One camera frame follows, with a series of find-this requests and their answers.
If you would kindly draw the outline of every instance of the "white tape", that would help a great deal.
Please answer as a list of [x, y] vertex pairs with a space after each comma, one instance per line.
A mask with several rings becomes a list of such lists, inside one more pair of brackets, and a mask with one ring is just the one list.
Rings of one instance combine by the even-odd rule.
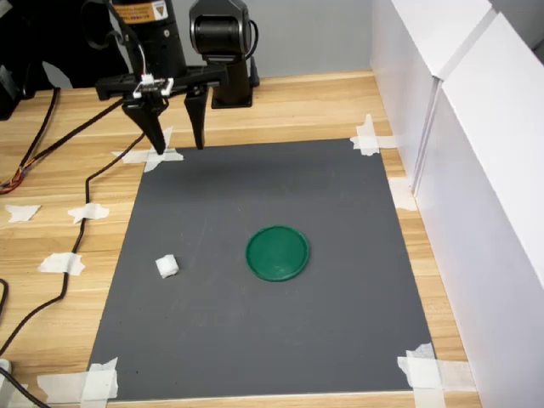
[[414, 390], [416, 408], [444, 408], [444, 391], [477, 391], [470, 365], [436, 360], [431, 343], [407, 350], [406, 357], [398, 357], [397, 363]]
[[417, 211], [416, 200], [411, 193], [410, 181], [408, 178], [390, 178], [389, 188], [391, 189], [395, 208]]
[[[114, 156], [119, 157], [121, 155], [121, 151], [112, 151], [111, 154]], [[122, 162], [125, 164], [137, 164], [137, 163], [145, 163], [147, 162], [147, 156], [150, 154], [149, 150], [133, 150], [129, 151], [125, 156], [122, 158]]]
[[181, 162], [184, 159], [175, 149], [166, 149], [161, 155], [157, 155], [156, 151], [150, 151], [145, 163], [144, 173], [155, 170], [162, 162]]
[[48, 395], [48, 404], [80, 404], [103, 408], [117, 397], [117, 359], [104, 365], [92, 364], [88, 372], [38, 376], [37, 384]]
[[350, 139], [354, 150], [360, 150], [363, 156], [372, 156], [380, 149], [396, 149], [397, 142], [394, 136], [376, 136], [372, 115], [366, 115], [365, 124], [357, 127], [357, 136]]
[[377, 136], [377, 144], [380, 149], [397, 149], [397, 139], [394, 136]]
[[74, 224], [79, 223], [82, 219], [102, 219], [110, 215], [108, 208], [102, 207], [100, 204], [89, 202], [85, 207], [74, 208], [68, 212], [74, 218]]
[[165, 257], [157, 259], [155, 263], [156, 267], [159, 269], [162, 279], [165, 279], [168, 276], [176, 275], [179, 271], [178, 263], [173, 255], [166, 255]]
[[416, 408], [446, 408], [441, 389], [414, 389]]
[[41, 206], [10, 206], [6, 204], [6, 210], [11, 213], [10, 223], [21, 223], [30, 221]]
[[[153, 147], [149, 150], [134, 150], [122, 158], [123, 162], [129, 164], [145, 163], [144, 173], [155, 170], [162, 162], [181, 162], [184, 159], [183, 155], [180, 155], [175, 149], [168, 149], [172, 132], [173, 127], [169, 127], [163, 132], [164, 143], [167, 147], [163, 154], [159, 155]], [[115, 156], [121, 155], [120, 151], [112, 151], [111, 153]]]
[[85, 269], [82, 256], [71, 252], [53, 253], [45, 258], [37, 270], [50, 274], [64, 274], [79, 276]]
[[363, 156], [372, 156], [380, 152], [371, 114], [366, 115], [365, 124], [357, 127], [357, 136], [350, 140], [354, 144], [354, 150], [360, 150]]

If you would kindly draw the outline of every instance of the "wooden table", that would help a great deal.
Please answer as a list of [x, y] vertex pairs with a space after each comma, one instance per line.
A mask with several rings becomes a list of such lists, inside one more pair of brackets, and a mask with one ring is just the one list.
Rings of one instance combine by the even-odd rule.
[[[51, 93], [24, 101], [8, 122], [0, 122], [0, 179], [19, 165], [39, 129]], [[42, 147], [70, 132], [103, 110], [92, 89], [63, 90]], [[377, 134], [391, 135], [371, 72], [295, 76], [263, 80], [250, 110], [208, 110], [207, 145], [239, 145], [315, 139], [346, 139], [356, 135], [367, 113]], [[172, 100], [162, 115], [164, 128], [174, 126], [172, 147], [194, 144], [183, 98]], [[62, 276], [37, 272], [52, 252], [69, 252], [78, 226], [67, 211], [84, 205], [84, 180], [124, 150], [139, 129], [121, 109], [82, 132], [32, 169], [14, 193], [0, 197], [0, 276], [10, 284], [0, 326], [0, 343], [38, 304], [58, 295]], [[137, 149], [148, 148], [147, 140]], [[389, 177], [404, 177], [397, 150], [382, 150]], [[86, 269], [72, 277], [66, 298], [35, 316], [3, 358], [14, 363], [14, 374], [39, 398], [37, 376], [85, 371], [100, 317], [139, 186], [143, 164], [120, 163], [91, 185], [93, 201], [110, 209], [106, 219], [88, 223], [80, 253]], [[41, 204], [31, 222], [8, 224], [5, 204]], [[434, 262], [419, 212], [398, 210], [425, 315], [438, 358], [466, 360], [456, 322]], [[479, 407], [476, 393], [447, 394], [449, 407]], [[412, 392], [304, 397], [204, 399], [113, 406], [413, 406]]]

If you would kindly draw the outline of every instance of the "cable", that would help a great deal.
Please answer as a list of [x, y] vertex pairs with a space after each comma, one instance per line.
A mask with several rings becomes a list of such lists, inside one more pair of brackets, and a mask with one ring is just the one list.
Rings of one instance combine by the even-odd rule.
[[255, 21], [253, 21], [253, 20], [249, 20], [249, 23], [253, 26], [253, 30], [255, 31], [255, 40], [253, 41], [252, 49], [246, 55], [246, 60], [249, 60], [255, 54], [255, 51], [257, 50], [257, 46], [258, 46], [258, 26], [257, 26], [257, 23]]
[[[103, 167], [102, 169], [100, 169], [98, 172], [96, 172], [95, 174], [92, 174], [91, 176], [89, 176], [86, 180], [85, 180], [85, 203], [88, 204], [89, 202], [91, 202], [91, 192], [90, 192], [90, 183], [93, 179], [95, 179], [96, 177], [98, 177], [100, 174], [102, 174], [103, 172], [107, 171], [108, 169], [110, 169], [112, 166], [114, 166], [117, 162], [119, 162], [135, 145], [137, 145], [143, 138], [144, 138], [144, 134], [142, 134], [139, 138], [137, 138], [136, 140], [134, 140], [132, 142], [132, 144], [130, 146], [128, 146], [128, 148], [123, 151], [118, 157], [116, 157], [110, 164], [108, 164], [106, 167]], [[79, 235], [77, 236], [77, 239], [76, 239], [76, 243], [74, 244], [74, 247], [72, 248], [72, 253], [77, 253], [77, 250], [79, 249], [79, 246], [81, 244], [81, 241], [82, 241], [82, 238], [83, 238], [83, 234], [85, 232], [85, 224], [86, 224], [86, 218], [82, 219], [82, 222], [81, 222], [81, 225], [80, 225], [80, 229], [79, 229]], [[62, 281], [62, 289], [60, 290], [60, 295], [49, 300], [48, 302], [42, 304], [41, 306], [38, 306], [37, 308], [35, 308], [34, 310], [32, 310], [18, 325], [17, 327], [15, 327], [15, 330], [13, 331], [13, 333], [11, 333], [11, 335], [8, 337], [8, 340], [6, 341], [6, 343], [2, 346], [2, 348], [0, 348], [0, 356], [2, 356], [4, 354], [4, 352], [8, 349], [9, 345], [13, 342], [15, 336], [17, 336], [17, 334], [19, 333], [19, 331], [23, 328], [23, 326], [26, 324], [26, 322], [28, 322], [28, 320], [30, 320], [32, 318], [32, 316], [34, 316], [36, 313], [40, 312], [41, 310], [44, 310], [45, 308], [47, 308], [48, 306], [50, 306], [51, 304], [53, 303], [56, 303], [58, 302], [59, 300], [62, 300], [65, 295], [66, 295], [66, 290], [68, 289], [68, 273], [64, 273], [64, 277], [63, 277], [63, 281]], [[7, 295], [7, 288], [8, 288], [8, 283], [5, 282], [5, 280], [3, 281], [3, 284], [5, 289], [4, 289], [4, 293]], [[2, 306], [3, 304], [5, 303], [5, 298], [4, 298], [4, 295], [3, 295], [3, 298], [2, 298]]]
[[49, 124], [49, 119], [51, 119], [51, 115], [53, 114], [53, 109], [57, 104], [57, 99], [59, 98], [59, 94], [60, 94], [60, 88], [54, 88], [53, 97], [51, 98], [51, 103], [49, 104], [48, 113], [45, 115], [45, 119], [43, 119], [42, 126], [40, 127], [40, 130], [38, 130], [37, 135], [32, 141], [31, 146], [28, 148], [28, 151], [26, 152], [25, 156], [20, 161], [19, 167], [23, 167], [26, 164], [31, 154], [34, 153], [34, 150], [37, 148], [37, 145], [40, 143], [43, 133], [45, 132], [45, 128]]
[[[21, 164], [21, 166], [17, 169], [17, 172], [15, 172], [15, 175], [8, 181], [5, 181], [3, 183], [0, 183], [0, 196], [8, 194], [15, 190], [17, 187], [19, 187], [23, 179], [26, 176], [26, 173], [29, 171], [30, 167], [35, 164], [37, 161], [43, 159], [44, 157], [48, 156], [49, 154], [53, 153], [55, 150], [57, 150], [61, 145], [66, 143], [68, 140], [72, 139], [74, 136], [79, 134], [81, 131], [85, 130], [89, 126], [93, 125], [100, 119], [102, 119], [104, 116], [108, 115], [110, 112], [112, 112], [114, 109], [118, 108], [120, 105], [122, 105], [122, 100], [119, 99], [116, 103], [113, 105], [110, 105], [106, 109], [102, 110], [98, 115], [95, 117], [89, 119], [85, 123], [83, 123], [81, 126], [77, 127], [76, 129], [69, 132], [66, 136], [63, 138], [57, 140], [55, 143], [53, 143], [51, 146], [49, 146], [47, 149], [39, 152], [37, 155], [35, 155], [32, 159], [26, 162], [26, 164]], [[28, 151], [32, 151], [34, 149], [33, 145], [35, 144], [35, 141], [32, 142], [31, 148], [29, 148]]]
[[2, 299], [0, 299], [0, 318], [2, 318], [3, 305], [6, 304], [6, 300], [8, 300], [9, 285], [8, 285], [8, 282], [6, 282], [2, 278], [0, 278], [0, 283], [3, 286]]
[[61, 145], [63, 145], [64, 143], [66, 143], [68, 140], [70, 140], [71, 138], [73, 138], [74, 136], [76, 136], [78, 133], [82, 132], [83, 130], [85, 130], [86, 128], [88, 128], [89, 126], [95, 124], [96, 122], [98, 122], [100, 119], [102, 119], [104, 116], [108, 115], [109, 113], [111, 113], [112, 111], [114, 111], [115, 109], [117, 109], [119, 106], [122, 105], [122, 99], [119, 99], [116, 103], [114, 103], [113, 105], [110, 105], [108, 106], [106, 109], [102, 110], [97, 116], [89, 119], [88, 121], [86, 121], [85, 123], [83, 123], [81, 126], [75, 128], [74, 130], [72, 130], [71, 132], [69, 132], [66, 136], [64, 136], [62, 139], [59, 139], [57, 140], [55, 143], [51, 144], [47, 149], [39, 152], [33, 159], [33, 162], [35, 161], [38, 161], [42, 158], [44, 158], [45, 156], [49, 155], [50, 153], [54, 152], [55, 150], [57, 150]]
[[[108, 171], [110, 168], [116, 165], [124, 156], [128, 154], [130, 150], [133, 149], [135, 145], [137, 145], [139, 142], [142, 141], [144, 138], [145, 133], [142, 133], [140, 137], [138, 137], [136, 140], [134, 140], [118, 157], [116, 157], [113, 161], [111, 161], [109, 164], [107, 164], [105, 167], [102, 167], [98, 172], [91, 174], [87, 179], [85, 180], [85, 203], [88, 204], [91, 202], [91, 181], [96, 179], [100, 174]], [[76, 243], [74, 244], [74, 247], [72, 248], [72, 253], [77, 253], [77, 250], [79, 249], [79, 246], [81, 245], [83, 235], [85, 234], [85, 225], [86, 225], [87, 219], [82, 219], [80, 228], [79, 228], [79, 234], [77, 235]], [[41, 310], [44, 310], [49, 305], [58, 302], [59, 300], [62, 300], [65, 295], [66, 291], [68, 289], [68, 278], [69, 274], [65, 272], [63, 274], [63, 280], [62, 280], [62, 289], [60, 290], [60, 295], [49, 300], [48, 302], [42, 304], [41, 306], [38, 306], [34, 310], [32, 310], [18, 325], [15, 327], [15, 330], [11, 335], [8, 337], [8, 340], [6, 343], [2, 346], [0, 349], [0, 356], [4, 354], [4, 352], [8, 349], [9, 345], [14, 341], [17, 334], [19, 334], [20, 330], [23, 328], [23, 326], [34, 316], [36, 313], [40, 312]], [[3, 294], [2, 294], [2, 300], [0, 300], [0, 317], [2, 316], [2, 310], [3, 306], [6, 303], [6, 300], [8, 298], [8, 291], [9, 291], [9, 285], [8, 282], [6, 282], [4, 279], [0, 279], [0, 283], [3, 285]], [[29, 401], [31, 401], [33, 404], [37, 405], [40, 408], [49, 408], [48, 405], [44, 404], [43, 402], [39, 401], [36, 397], [34, 397], [32, 394], [30, 394], [28, 391], [26, 391], [20, 383], [15, 380], [7, 371], [5, 371], [2, 367], [0, 367], [0, 374], [2, 374], [6, 379], [12, 383]]]
[[15, 388], [17, 388], [17, 391], [23, 394], [32, 404], [38, 406], [39, 408], [51, 408], [49, 405], [44, 404], [34, 395], [26, 391], [26, 389], [22, 385], [20, 385], [20, 382], [18, 382], [11, 374], [5, 371], [2, 367], [0, 367], [0, 374], [6, 377], [6, 380], [8, 380]]
[[43, 119], [40, 130], [37, 132], [34, 140], [32, 140], [30, 147], [26, 151], [23, 159], [20, 161], [20, 165], [17, 168], [17, 171], [15, 172], [15, 174], [12, 176], [12, 178], [10, 178], [7, 181], [0, 182], [0, 195], [5, 195], [10, 193], [11, 191], [19, 187], [20, 184], [23, 182], [23, 178], [24, 178], [23, 172], [25, 170], [25, 166], [28, 161], [28, 158], [32, 155], [32, 153], [34, 152], [34, 150], [37, 148], [40, 141], [42, 140], [43, 134], [45, 133], [45, 129], [47, 128], [49, 124], [49, 120], [51, 119], [51, 116], [53, 115], [54, 107], [57, 105], [57, 100], [59, 98], [59, 95], [60, 95], [60, 89], [54, 88], [53, 96], [51, 98], [51, 103], [49, 104], [47, 114], [45, 115], [45, 118]]

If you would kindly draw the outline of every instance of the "green lid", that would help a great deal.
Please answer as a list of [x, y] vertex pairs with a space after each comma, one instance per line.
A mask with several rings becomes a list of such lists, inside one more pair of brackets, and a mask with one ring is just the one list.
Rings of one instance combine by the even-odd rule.
[[306, 237], [283, 225], [261, 229], [247, 243], [247, 264], [265, 281], [282, 282], [294, 278], [303, 271], [308, 258]]

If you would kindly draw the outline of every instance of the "white cardboard partition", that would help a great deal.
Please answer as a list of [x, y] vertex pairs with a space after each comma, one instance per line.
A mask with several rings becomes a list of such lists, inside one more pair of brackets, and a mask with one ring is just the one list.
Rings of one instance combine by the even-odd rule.
[[411, 184], [441, 81], [495, 15], [487, 0], [375, 0], [372, 69]]
[[416, 192], [484, 408], [544, 401], [543, 106], [499, 15], [439, 91]]

